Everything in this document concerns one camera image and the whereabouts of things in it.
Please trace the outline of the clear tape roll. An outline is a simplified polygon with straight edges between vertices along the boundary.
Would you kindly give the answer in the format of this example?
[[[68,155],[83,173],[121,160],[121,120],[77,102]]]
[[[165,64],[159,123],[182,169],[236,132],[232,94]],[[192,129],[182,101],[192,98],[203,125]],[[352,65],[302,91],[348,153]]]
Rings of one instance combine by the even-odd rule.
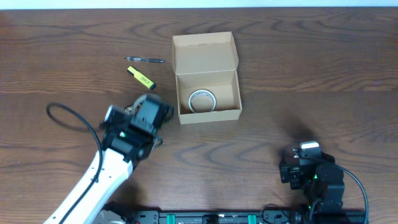
[[[135,100],[135,102],[133,103],[132,107],[133,108],[137,108],[138,105],[141,105],[147,97],[155,98],[156,100],[159,100],[159,101],[161,100],[161,97],[159,95],[155,94],[155,93],[145,93],[145,94],[139,96]]]

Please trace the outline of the yellow highlighter marker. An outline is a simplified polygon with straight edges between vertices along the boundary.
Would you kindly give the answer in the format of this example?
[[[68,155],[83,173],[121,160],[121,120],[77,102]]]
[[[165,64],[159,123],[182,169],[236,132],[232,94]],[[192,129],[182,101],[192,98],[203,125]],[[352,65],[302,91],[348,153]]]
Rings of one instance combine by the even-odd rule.
[[[140,83],[142,83],[148,89],[150,89],[150,90],[155,89],[155,87],[156,87],[155,82],[153,82],[151,79],[146,77],[143,73],[141,73],[136,68],[129,66],[127,68],[127,72],[130,73],[136,80],[138,80]]]

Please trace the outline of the beige masking tape roll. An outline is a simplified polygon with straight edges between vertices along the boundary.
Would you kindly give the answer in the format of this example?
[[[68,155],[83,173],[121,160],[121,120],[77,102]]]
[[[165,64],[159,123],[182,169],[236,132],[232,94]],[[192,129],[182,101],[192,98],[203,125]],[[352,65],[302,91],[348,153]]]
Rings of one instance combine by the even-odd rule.
[[[194,91],[188,98],[188,106],[193,113],[206,113],[216,108],[215,95],[209,90]]]

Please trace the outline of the brown cardboard box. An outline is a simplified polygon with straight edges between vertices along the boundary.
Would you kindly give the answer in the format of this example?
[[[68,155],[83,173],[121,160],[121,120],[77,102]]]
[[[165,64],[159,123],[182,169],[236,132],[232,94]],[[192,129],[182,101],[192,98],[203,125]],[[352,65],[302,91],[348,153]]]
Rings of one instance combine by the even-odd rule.
[[[243,108],[238,64],[232,32],[172,37],[172,65],[176,79],[180,124],[239,119]],[[214,111],[190,111],[188,98],[197,90],[209,90],[215,95],[217,104]]]

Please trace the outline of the yellow correction tape dispenser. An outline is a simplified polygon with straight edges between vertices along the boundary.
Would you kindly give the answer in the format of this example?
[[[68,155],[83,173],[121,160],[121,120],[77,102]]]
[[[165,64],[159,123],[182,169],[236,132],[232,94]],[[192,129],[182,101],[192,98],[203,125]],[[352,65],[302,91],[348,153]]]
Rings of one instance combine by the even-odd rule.
[[[139,110],[140,106],[139,105],[129,105],[125,108],[124,112],[126,115],[133,116],[137,113]]]

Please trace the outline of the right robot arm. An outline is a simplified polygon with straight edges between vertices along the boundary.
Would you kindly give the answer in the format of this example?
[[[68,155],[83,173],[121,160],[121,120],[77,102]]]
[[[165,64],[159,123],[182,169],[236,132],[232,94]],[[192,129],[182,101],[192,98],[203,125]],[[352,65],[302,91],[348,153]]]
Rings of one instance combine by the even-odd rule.
[[[289,164],[285,157],[279,163],[282,183],[292,190],[301,190],[306,204],[290,213],[292,223],[351,223],[342,210],[344,173],[333,156],[320,147],[294,149],[298,164]]]

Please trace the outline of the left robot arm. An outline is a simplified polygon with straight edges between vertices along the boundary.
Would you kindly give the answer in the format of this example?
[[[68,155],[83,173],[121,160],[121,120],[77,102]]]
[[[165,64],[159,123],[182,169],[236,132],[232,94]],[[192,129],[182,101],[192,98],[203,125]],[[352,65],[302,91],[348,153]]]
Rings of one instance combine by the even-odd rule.
[[[163,143],[158,132],[174,116],[174,108],[156,94],[141,95],[131,106],[111,105],[98,137],[80,114],[61,103],[47,105],[46,112],[58,107],[76,116],[92,133],[98,150],[86,172],[46,223],[92,223],[110,196]]]

